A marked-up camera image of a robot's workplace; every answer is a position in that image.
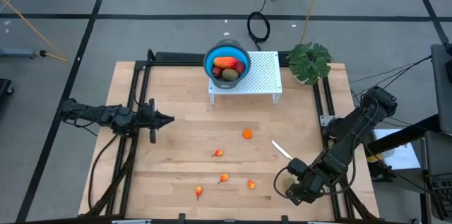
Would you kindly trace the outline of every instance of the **knife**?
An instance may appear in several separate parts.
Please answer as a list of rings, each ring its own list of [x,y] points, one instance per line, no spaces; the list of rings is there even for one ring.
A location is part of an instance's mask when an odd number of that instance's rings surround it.
[[[279,146],[275,141],[271,141],[271,143],[278,149],[278,151],[280,151],[286,158],[288,158],[289,160],[292,160],[292,156],[287,153],[286,151],[284,151],[284,149],[281,148],[281,146]]]

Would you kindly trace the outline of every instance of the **gray floor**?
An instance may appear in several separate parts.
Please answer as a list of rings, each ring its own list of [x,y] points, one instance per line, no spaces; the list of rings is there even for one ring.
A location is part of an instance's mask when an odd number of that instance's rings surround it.
[[[450,0],[430,0],[438,16],[452,16]],[[263,0],[103,0],[102,14],[239,14],[259,10]],[[311,0],[268,1],[265,14],[306,15]],[[90,14],[95,0],[15,0],[23,13]],[[317,0],[314,15],[428,16],[422,0]],[[16,219],[55,109],[88,20],[33,19],[31,22],[71,60],[1,59],[0,78],[14,81],[16,92],[0,119],[0,223]],[[287,50],[299,42],[304,21],[272,20],[263,50]],[[452,37],[452,23],[442,23]],[[263,30],[253,22],[256,32]],[[245,20],[96,20],[71,92],[81,102],[105,103],[116,61],[144,59],[146,50],[205,52],[218,40],[238,40],[255,50]],[[412,63],[429,55],[439,38],[430,22],[311,21],[305,41],[327,46],[344,62],[350,80]],[[21,20],[0,19],[0,47],[50,48]],[[356,91],[380,78],[352,84]],[[398,98],[395,115],[413,123],[437,112],[432,66],[425,62],[397,80],[389,91]],[[33,201],[28,220],[76,216],[95,137],[62,124]],[[408,222],[420,217],[418,195],[375,184],[382,217]]]

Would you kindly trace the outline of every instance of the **floor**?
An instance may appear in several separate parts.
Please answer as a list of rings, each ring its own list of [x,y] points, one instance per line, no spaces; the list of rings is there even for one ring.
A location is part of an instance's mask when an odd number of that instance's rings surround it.
[[[430,45],[440,43],[441,28],[452,36],[449,1],[316,0],[305,41],[325,45],[337,62],[345,63],[349,79],[356,80],[427,57]],[[0,223],[16,220],[46,142],[47,146],[54,143],[26,220],[68,218],[78,212],[95,137],[53,122],[61,96],[104,104],[115,62],[145,59],[148,48],[203,53],[229,33],[227,37],[238,40],[247,50],[255,50],[246,31],[246,18],[259,10],[262,2],[13,1],[37,29],[64,51],[70,63],[49,57],[1,59],[0,78],[13,80],[16,91],[0,119]],[[288,50],[297,44],[310,3],[311,0],[267,1],[263,13],[272,15],[271,34],[262,49]],[[260,21],[253,21],[251,26],[256,33],[264,34]],[[51,50],[8,8],[0,13],[0,46]],[[361,91],[382,78],[351,86]],[[398,98],[396,118],[413,123],[437,113],[429,62],[407,72],[388,90]],[[375,192],[383,218],[408,222],[420,217],[417,194],[387,184],[375,184]]]

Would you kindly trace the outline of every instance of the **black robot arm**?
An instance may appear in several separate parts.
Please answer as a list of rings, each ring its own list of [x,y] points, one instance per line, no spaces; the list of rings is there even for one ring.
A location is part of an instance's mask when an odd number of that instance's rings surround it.
[[[297,176],[285,195],[295,205],[312,203],[323,196],[322,187],[334,187],[348,171],[353,152],[371,133],[376,124],[396,112],[396,98],[382,88],[371,88],[361,99],[360,106],[345,118],[332,119],[325,127],[325,136],[337,143],[322,151],[310,166],[300,159],[289,162],[287,171]]]
[[[155,143],[156,129],[174,121],[174,117],[155,110],[154,99],[141,105],[138,112],[133,112],[130,108],[121,105],[92,107],[77,103],[74,99],[68,99],[61,103],[58,115],[61,121],[77,127],[89,126],[93,123],[108,126],[114,134],[119,136],[133,136],[137,129],[148,128],[151,130],[151,143]],[[79,124],[79,119],[88,121],[88,123]]]

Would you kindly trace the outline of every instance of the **desk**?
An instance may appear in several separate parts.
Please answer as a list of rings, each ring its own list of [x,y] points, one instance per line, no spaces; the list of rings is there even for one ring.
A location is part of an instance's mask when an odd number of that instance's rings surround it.
[[[126,105],[133,67],[134,62],[117,63],[107,105]],[[344,117],[354,108],[345,66],[331,64],[331,68],[333,103],[336,114]],[[322,151],[313,88],[296,82],[288,68],[281,68],[281,80],[284,94],[277,105],[265,95],[219,95],[215,105],[210,105],[208,77],[202,66],[152,66],[146,99],[155,98],[156,109],[176,120],[159,130],[156,144],[149,142],[147,129],[141,130],[126,217],[175,219],[185,213],[187,219],[198,220],[280,220],[281,215],[290,220],[334,220],[329,196],[295,206],[273,190],[274,176],[288,159],[273,147],[272,139],[306,163]],[[251,140],[243,139],[245,128],[254,131]],[[101,128],[93,159],[111,138],[110,129]],[[118,143],[97,164],[93,202],[111,182]],[[216,149],[224,155],[211,157]],[[357,176],[352,188],[378,216],[364,150],[359,147],[355,152]],[[217,184],[225,172],[229,180]],[[246,185],[249,179],[256,183],[254,190]],[[281,190],[287,179],[288,174],[280,176]],[[199,201],[196,186],[203,187]],[[121,191],[120,185],[114,213]],[[88,179],[80,213],[88,211],[87,198]]]

